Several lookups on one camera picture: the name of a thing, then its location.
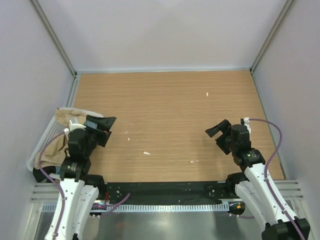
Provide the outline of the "beige t shirt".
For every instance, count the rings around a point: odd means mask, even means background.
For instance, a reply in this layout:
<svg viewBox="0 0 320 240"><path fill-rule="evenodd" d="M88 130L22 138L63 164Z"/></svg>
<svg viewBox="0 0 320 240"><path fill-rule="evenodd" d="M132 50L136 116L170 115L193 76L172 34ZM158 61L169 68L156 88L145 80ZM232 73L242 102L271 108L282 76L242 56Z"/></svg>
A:
<svg viewBox="0 0 320 240"><path fill-rule="evenodd" d="M34 160L34 168L39 170L39 164L44 169L45 167L60 167L65 159L65 149L68 146L68 137L63 133L64 129L69 128L71 119L76 118L77 123L84 125L87 115L94 117L103 117L103 115L78 108L57 108L55 110L55 120L62 126L62 130L55 133L51 140L56 137L51 143L41 149Z"/></svg>

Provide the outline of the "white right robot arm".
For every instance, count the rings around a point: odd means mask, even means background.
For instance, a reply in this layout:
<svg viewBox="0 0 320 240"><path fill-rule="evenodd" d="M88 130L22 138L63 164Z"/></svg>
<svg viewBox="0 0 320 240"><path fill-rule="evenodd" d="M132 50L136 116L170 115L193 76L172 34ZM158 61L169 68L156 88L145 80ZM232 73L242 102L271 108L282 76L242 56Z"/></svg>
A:
<svg viewBox="0 0 320 240"><path fill-rule="evenodd" d="M231 154L241 169L227 176L225 192L244 202L259 224L263 240L306 240L310 224L287 204L268 170L270 161L252 147L250 121L245 117L232 125L225 119L205 130L211 138L221 132L216 145L226 155Z"/></svg>

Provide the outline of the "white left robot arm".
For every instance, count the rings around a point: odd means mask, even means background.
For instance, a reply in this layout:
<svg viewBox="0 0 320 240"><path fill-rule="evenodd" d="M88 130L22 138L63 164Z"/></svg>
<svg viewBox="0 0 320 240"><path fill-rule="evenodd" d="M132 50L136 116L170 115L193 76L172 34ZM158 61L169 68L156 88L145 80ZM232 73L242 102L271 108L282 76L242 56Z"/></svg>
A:
<svg viewBox="0 0 320 240"><path fill-rule="evenodd" d="M59 196L46 240L81 240L95 200L106 194L104 178L89 174L90 156L97 146L105 147L116 117L87 115L83 124L69 121L67 148L60 166Z"/></svg>

